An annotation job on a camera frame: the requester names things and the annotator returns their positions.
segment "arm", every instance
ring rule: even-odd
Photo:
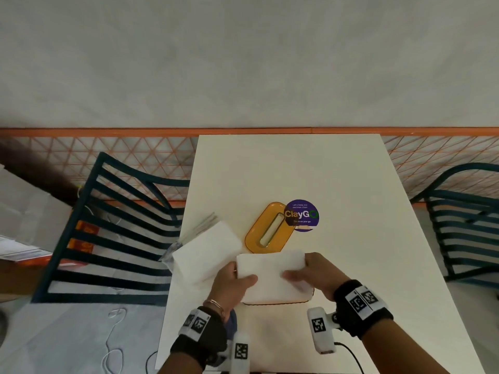
[[[223,309],[226,322],[232,309],[239,304],[246,293],[246,290],[257,283],[258,277],[254,274],[245,278],[236,278],[235,262],[230,262],[216,274],[213,281],[212,290],[208,299],[216,301]],[[211,303],[204,303],[203,306],[217,312],[220,317],[222,310]],[[202,368],[199,363],[188,354],[176,352],[172,353],[165,364],[158,371],[158,374],[201,374]]]
[[[334,301],[334,292],[350,278],[320,253],[305,255],[306,267],[285,271],[289,281],[306,281]],[[380,320],[362,337],[367,352],[381,374],[449,374],[393,320]]]

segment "purple round sticker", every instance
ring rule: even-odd
[[[319,211],[304,199],[288,203],[284,209],[284,217],[287,225],[294,226],[294,230],[299,232],[309,232],[319,224]]]

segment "white table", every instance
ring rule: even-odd
[[[182,232],[209,213],[226,220],[243,241],[265,207],[312,202],[319,224],[293,232],[284,249],[321,252],[350,277],[377,292],[395,320],[452,374],[483,373],[407,195],[378,135],[201,136]],[[181,324],[209,292],[174,270],[156,368],[168,357]],[[306,310],[334,303],[320,291],[305,304],[236,308],[250,334],[251,370],[359,373],[342,347],[315,352]],[[358,339],[334,331],[366,373],[378,372]]]

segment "qr code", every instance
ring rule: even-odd
[[[187,319],[184,321],[184,327],[187,327],[193,319],[194,315],[190,314],[189,316],[187,316]]]
[[[350,304],[357,314],[367,307],[366,302],[359,295],[350,300]]]
[[[196,320],[194,320],[191,329],[196,331],[197,333],[201,333],[203,332],[205,325],[206,325],[206,320],[197,317]]]
[[[371,293],[370,290],[367,290],[365,291],[364,293],[362,293],[362,297],[365,299],[365,301],[367,303],[369,303],[370,305],[373,304],[373,303],[376,303],[378,301],[378,298],[376,298],[374,296],[373,293]]]
[[[248,344],[236,343],[234,358],[248,359]]]
[[[315,333],[324,332],[326,330],[324,319],[322,318],[312,319],[312,327]]]

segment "white tissue stack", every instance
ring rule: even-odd
[[[308,283],[290,283],[281,277],[284,270],[300,270],[305,266],[305,253],[302,251],[240,254],[236,262],[238,278],[251,274],[258,276],[258,282],[246,290],[242,299],[245,304],[302,303],[312,299],[313,287]]]
[[[240,239],[220,221],[175,251],[173,259],[184,279],[196,284],[214,276],[241,252]]]

